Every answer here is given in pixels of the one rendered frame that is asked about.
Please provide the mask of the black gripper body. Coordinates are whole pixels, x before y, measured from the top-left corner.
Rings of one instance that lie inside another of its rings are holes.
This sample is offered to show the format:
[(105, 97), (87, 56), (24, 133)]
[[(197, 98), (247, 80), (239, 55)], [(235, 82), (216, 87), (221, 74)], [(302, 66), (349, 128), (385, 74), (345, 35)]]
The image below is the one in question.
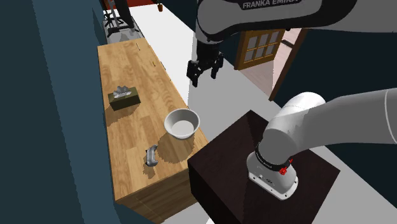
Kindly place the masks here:
[(210, 68), (218, 56), (219, 44), (207, 44), (197, 41), (197, 60), (205, 64), (205, 68)]

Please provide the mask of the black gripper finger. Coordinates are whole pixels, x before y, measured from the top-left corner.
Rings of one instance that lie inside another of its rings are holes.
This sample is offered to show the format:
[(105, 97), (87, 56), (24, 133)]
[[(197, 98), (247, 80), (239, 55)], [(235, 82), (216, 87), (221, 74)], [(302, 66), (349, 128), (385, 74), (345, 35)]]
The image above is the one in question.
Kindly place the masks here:
[(211, 69), (211, 78), (215, 79), (217, 72), (219, 71), (220, 68), (223, 67), (223, 61), (224, 61), (224, 55), (222, 52), (219, 52), (218, 56), (216, 57), (216, 60), (214, 61), (214, 64), (212, 65)]
[(205, 71), (205, 64), (199, 60), (189, 60), (186, 76), (192, 81), (194, 87), (198, 86), (199, 77)]

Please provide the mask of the light wooden chest of drawers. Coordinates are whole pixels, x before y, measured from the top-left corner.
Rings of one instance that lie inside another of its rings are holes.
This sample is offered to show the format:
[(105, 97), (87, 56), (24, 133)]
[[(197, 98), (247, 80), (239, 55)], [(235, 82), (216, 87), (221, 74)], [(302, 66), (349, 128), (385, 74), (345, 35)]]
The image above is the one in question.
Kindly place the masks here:
[[(208, 141), (201, 130), (185, 140), (166, 132), (165, 117), (186, 104), (144, 38), (97, 52), (115, 202), (161, 224), (196, 203), (187, 160)], [(141, 103), (114, 111), (108, 94), (117, 86), (136, 87)], [(146, 150), (154, 144), (158, 164), (148, 167)]]

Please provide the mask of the black stand with grey base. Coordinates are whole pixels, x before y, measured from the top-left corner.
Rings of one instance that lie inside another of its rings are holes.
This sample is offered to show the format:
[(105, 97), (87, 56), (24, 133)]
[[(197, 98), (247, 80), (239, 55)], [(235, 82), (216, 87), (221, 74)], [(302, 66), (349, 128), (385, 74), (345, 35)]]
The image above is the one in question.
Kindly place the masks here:
[(130, 14), (127, 0), (101, 0), (101, 2), (105, 11), (105, 26), (109, 26), (107, 28), (108, 38), (123, 29), (129, 29), (132, 33), (139, 32)]

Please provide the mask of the olive green tissue box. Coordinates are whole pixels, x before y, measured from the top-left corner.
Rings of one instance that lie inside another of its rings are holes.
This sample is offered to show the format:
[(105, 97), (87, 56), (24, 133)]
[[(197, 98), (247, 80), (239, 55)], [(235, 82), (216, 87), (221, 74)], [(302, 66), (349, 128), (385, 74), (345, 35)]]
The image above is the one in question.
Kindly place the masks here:
[(116, 90), (108, 94), (108, 100), (114, 111), (141, 103), (136, 87), (126, 86), (117, 86)]

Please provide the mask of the white bowl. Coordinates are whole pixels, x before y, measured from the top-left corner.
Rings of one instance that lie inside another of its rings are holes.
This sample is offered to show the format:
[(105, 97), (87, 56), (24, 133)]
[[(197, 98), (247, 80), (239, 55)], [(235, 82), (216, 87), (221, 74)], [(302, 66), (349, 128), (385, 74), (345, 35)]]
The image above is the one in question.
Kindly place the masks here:
[(196, 112), (188, 108), (171, 111), (164, 120), (164, 128), (176, 139), (187, 139), (194, 135), (200, 127), (200, 118)]

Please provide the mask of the dark brown robot stand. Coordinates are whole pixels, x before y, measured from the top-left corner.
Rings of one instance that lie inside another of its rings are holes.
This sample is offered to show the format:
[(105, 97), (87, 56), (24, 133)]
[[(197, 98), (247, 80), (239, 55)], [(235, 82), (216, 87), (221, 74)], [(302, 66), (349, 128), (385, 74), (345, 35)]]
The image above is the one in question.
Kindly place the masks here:
[(214, 224), (312, 224), (339, 169), (305, 150), (293, 157), (294, 194), (279, 200), (251, 181), (247, 156), (268, 122), (248, 111), (188, 159), (193, 196)]

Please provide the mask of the grey game controller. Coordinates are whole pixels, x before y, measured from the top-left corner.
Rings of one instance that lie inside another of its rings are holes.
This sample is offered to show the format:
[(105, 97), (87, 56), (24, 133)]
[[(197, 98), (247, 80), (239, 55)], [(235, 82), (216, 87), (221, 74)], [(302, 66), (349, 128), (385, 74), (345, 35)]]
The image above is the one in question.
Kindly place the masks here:
[(146, 150), (146, 165), (148, 167), (154, 167), (158, 164), (158, 160), (155, 158), (155, 152), (158, 145), (154, 144), (149, 149)]

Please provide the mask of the brown wooden door with panes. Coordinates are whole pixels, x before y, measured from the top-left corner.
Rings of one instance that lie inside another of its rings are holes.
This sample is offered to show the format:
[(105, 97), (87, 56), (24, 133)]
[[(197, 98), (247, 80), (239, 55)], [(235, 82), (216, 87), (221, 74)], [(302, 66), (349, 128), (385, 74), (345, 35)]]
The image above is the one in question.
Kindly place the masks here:
[(240, 34), (234, 69), (273, 101), (307, 33), (301, 28), (244, 31)]

